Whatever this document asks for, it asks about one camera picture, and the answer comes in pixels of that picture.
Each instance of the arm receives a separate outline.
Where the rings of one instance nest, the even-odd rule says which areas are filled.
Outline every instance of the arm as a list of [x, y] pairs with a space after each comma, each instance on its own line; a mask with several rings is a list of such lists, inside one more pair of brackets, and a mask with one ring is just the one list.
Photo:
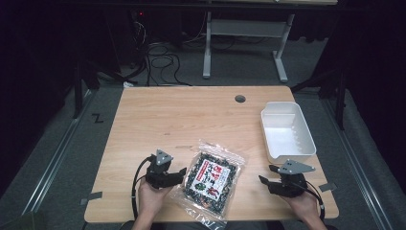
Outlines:
[[165, 196], [170, 192], [172, 187], [164, 189], [154, 189], [144, 178], [140, 181], [138, 189], [139, 215], [135, 219], [132, 230], [149, 230], [155, 216], [161, 210], [164, 204]]
[[317, 199], [310, 193], [304, 192], [302, 195], [289, 198], [281, 196], [286, 201], [296, 216], [301, 219], [310, 230], [326, 230], [326, 226], [319, 218], [317, 209]]

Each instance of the white container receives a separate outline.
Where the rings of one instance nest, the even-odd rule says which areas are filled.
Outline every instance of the white container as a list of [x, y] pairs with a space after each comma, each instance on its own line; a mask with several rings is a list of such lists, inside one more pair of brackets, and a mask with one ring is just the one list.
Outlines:
[[304, 162], [316, 153], [301, 108], [296, 103], [267, 103], [260, 113], [268, 159], [283, 164], [287, 159]]

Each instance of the cable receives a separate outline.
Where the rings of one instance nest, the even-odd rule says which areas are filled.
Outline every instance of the cable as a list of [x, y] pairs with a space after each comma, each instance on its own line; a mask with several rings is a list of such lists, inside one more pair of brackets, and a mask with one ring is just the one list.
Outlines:
[[84, 222], [83, 226], [81, 226], [81, 230], [84, 230], [87, 226], [87, 221]]
[[184, 42], [183, 42], [184, 44], [188, 44], [188, 43], [190, 43], [190, 42], [194, 42], [194, 41], [196, 41], [196, 40], [200, 40], [201, 38], [205, 37], [204, 35], [202, 35], [202, 36], [200, 36], [200, 35], [201, 35], [202, 32], [203, 32], [203, 28], [204, 28], [206, 19], [207, 19], [207, 12], [204, 13], [202, 26], [200, 27], [199, 33], [197, 33], [197, 35], [196, 35], [193, 39], [188, 40], [188, 41], [184, 41]]
[[137, 169], [137, 172], [135, 173], [134, 176], [134, 180], [132, 182], [132, 190], [131, 190], [131, 203], [132, 203], [132, 212], [134, 214], [134, 219], [137, 219], [138, 217], [138, 212], [137, 212], [137, 191], [135, 189], [135, 186], [137, 185], [138, 181], [144, 177], [144, 175], [142, 177], [140, 177], [140, 179], [138, 179], [138, 174], [140, 173], [141, 168], [144, 166], [144, 164], [147, 161], [152, 161], [151, 156], [147, 157], [146, 159], [143, 160], [143, 162], [141, 162], [140, 166]]
[[147, 30], [146, 30], [146, 28], [144, 27], [144, 25], [143, 24], [141, 24], [140, 22], [138, 22], [138, 21], [135, 21], [134, 22], [134, 24], [135, 25], [137, 25], [138, 26], [138, 33], [137, 33], [137, 37], [132, 37], [133, 39], [134, 39], [134, 41], [135, 41], [135, 43], [137, 44], [137, 38], [139, 37], [139, 35], [140, 35], [140, 31], [141, 31], [141, 29], [143, 29], [143, 41], [141, 42], [141, 45], [139, 45], [139, 47], [137, 47], [137, 50], [139, 50], [145, 43], [146, 43], [146, 39], [147, 39]]
[[[215, 48], [215, 46], [212, 44], [212, 49], [217, 50], [217, 51], [225, 51], [228, 50], [230, 48], [232, 48], [235, 44], [236, 44], [236, 39], [232, 36], [229, 37], [228, 35], [213, 35], [213, 38], [215, 38], [216, 40], [218, 40], [221, 43], [226, 43], [228, 42], [228, 40], [231, 40], [231, 44], [229, 44], [227, 47], [225, 48]], [[221, 41], [221, 38], [228, 38], [226, 41]]]
[[96, 62], [93, 62], [93, 61], [91, 61], [91, 60], [86, 60], [86, 61], [87, 61], [87, 63], [88, 63], [89, 65], [91, 65], [93, 68], [95, 68], [95, 69], [97, 69], [97, 70], [101, 70], [101, 71], [104, 72], [107, 76], [113, 78], [113, 79], [116, 80], [116, 81], [119, 81], [119, 82], [126, 82], [126, 81], [127, 81], [127, 82], [130, 82], [130, 83], [132, 83], [132, 84], [137, 84], [137, 83], [138, 83], [137, 81], [131, 80], [130, 78], [132, 78], [132, 77], [138, 75], [138, 71], [140, 71], [141, 68], [138, 69], [137, 71], [135, 71], [134, 73], [132, 73], [132, 74], [126, 76], [126, 77], [123, 77], [123, 76], [120, 75], [120, 74], [117, 74], [117, 73], [115, 73], [115, 72], [113, 72], [113, 71], [110, 71], [110, 70], [108, 70], [108, 69], [102, 67], [101, 65], [98, 65], [98, 63], [96, 63]]
[[316, 191], [317, 194], [314, 193], [313, 191], [309, 190], [308, 188], [302, 187], [301, 185], [298, 185], [296, 183], [290, 183], [290, 184], [302, 189], [305, 192], [312, 194], [313, 196], [315, 196], [317, 198], [317, 200], [319, 201], [319, 206], [320, 206], [320, 219], [322, 221], [324, 221], [325, 215], [326, 215], [325, 203], [323, 202], [322, 197], [320, 196], [319, 192], [317, 192], [316, 188], [310, 182], [306, 181], [306, 183], [309, 184]]
[[[154, 50], [161, 48], [163, 49], [163, 51], [160, 51], [158, 54], [154, 54]], [[166, 46], [153, 46], [151, 48], [149, 48], [148, 52], [147, 52], [147, 59], [149, 62], [149, 72], [148, 72], [148, 80], [147, 80], [147, 86], [149, 86], [149, 79], [152, 79], [155, 81], [155, 83], [158, 86], [164, 86], [163, 84], [159, 84], [155, 78], [152, 76], [152, 70], [151, 67], [159, 69], [160, 70], [160, 78], [161, 80], [166, 83], [167, 85], [165, 86], [174, 86], [174, 85], [187, 85], [187, 86], [191, 86], [190, 84], [186, 83], [186, 82], [182, 82], [177, 78], [177, 73], [180, 69], [180, 59], [178, 55], [175, 54], [171, 54], [169, 53], [169, 50]], [[159, 65], [157, 64], [157, 61], [159, 60], [166, 60], [167, 63]], [[168, 69], [171, 66], [176, 66], [174, 73], [173, 73], [173, 78], [175, 79], [175, 82], [171, 82], [168, 80], [165, 80], [163, 75], [164, 75], [164, 71], [166, 69]]]
[[248, 41], [248, 40], [240, 39], [240, 38], [245, 38], [245, 37], [246, 36], [236, 36], [235, 40], [238, 43], [242, 43], [242, 44], [260, 44], [260, 43], [262, 43], [262, 42], [264, 42], [266, 40], [271, 39], [271, 37], [267, 37], [267, 36], [259, 37], [258, 41]]

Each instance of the plastic package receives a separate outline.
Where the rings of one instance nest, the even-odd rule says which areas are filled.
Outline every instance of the plastic package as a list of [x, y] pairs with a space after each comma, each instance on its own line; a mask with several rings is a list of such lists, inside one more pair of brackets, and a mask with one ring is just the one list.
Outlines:
[[197, 221], [210, 229], [223, 229], [237, 179], [245, 159], [219, 145], [200, 141], [198, 153], [182, 184], [170, 197]]

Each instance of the package label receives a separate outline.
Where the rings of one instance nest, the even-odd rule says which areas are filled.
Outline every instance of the package label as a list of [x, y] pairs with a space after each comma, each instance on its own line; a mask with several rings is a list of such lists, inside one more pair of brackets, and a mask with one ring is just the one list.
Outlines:
[[227, 178], [230, 169], [217, 165], [209, 160], [204, 160], [191, 185], [195, 192], [218, 201], [224, 187], [227, 185]]

